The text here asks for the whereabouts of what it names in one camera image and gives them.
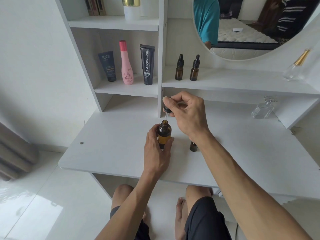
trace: pink bottle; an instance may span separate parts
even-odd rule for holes
[[[121,51],[121,60],[122,60],[122,79],[126,85],[131,85],[134,82],[134,73],[132,71],[129,56],[128,56],[128,49],[127,49],[127,42],[125,40],[119,41],[120,51]]]

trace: vanity table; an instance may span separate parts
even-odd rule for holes
[[[84,0],[56,2],[98,106],[59,161],[61,168],[89,172],[95,178],[109,175],[110,186],[104,188],[112,197],[126,178],[141,176],[146,133],[163,120],[162,98],[187,90],[205,100],[211,132],[266,192],[320,199],[320,168],[290,131],[319,102],[319,78],[282,79],[282,71],[318,42],[319,17],[280,48],[232,61],[211,53],[201,42],[193,21],[193,0],[141,0],[144,17],[130,22],[123,17],[121,0],[104,0],[108,16],[89,16]],[[119,40],[127,41],[136,73],[130,86],[121,74],[108,82],[98,58],[98,53],[113,51],[115,70],[121,71]],[[151,86],[143,81],[140,44],[155,46]],[[177,81],[180,54],[184,76]],[[198,80],[190,81],[197,54]],[[274,113],[265,120],[254,119],[251,112],[264,96],[277,97]],[[175,141],[161,180],[218,188],[201,152],[189,150],[190,140],[175,118],[168,121]]]

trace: white bottle with gold cap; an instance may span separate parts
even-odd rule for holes
[[[122,4],[126,20],[139,20],[141,18],[140,0],[122,0]]]
[[[303,54],[299,57],[298,60],[296,60],[295,63],[293,63],[292,65],[290,65],[282,74],[282,76],[287,80],[287,81],[291,81],[291,80],[298,80],[301,79],[300,77],[300,73],[302,70],[302,65],[305,62],[309,52],[311,51],[311,49],[306,49]]]

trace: clear glass perfume bottle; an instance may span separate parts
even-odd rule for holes
[[[274,109],[272,105],[273,102],[277,102],[273,97],[266,96],[264,97],[265,103],[258,104],[254,111],[252,111],[251,115],[255,119],[266,119]]]
[[[290,65],[282,74],[282,76],[287,80],[298,80],[301,79],[300,73],[302,71],[302,65],[305,62],[308,54],[310,53],[310,49],[306,49],[303,54],[296,60],[295,63]]]

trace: bed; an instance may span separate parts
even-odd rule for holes
[[[242,28],[242,32],[233,32],[233,28]],[[266,54],[280,44],[269,36],[251,28],[241,21],[221,19],[219,22],[218,44],[211,51],[226,59],[244,60]]]

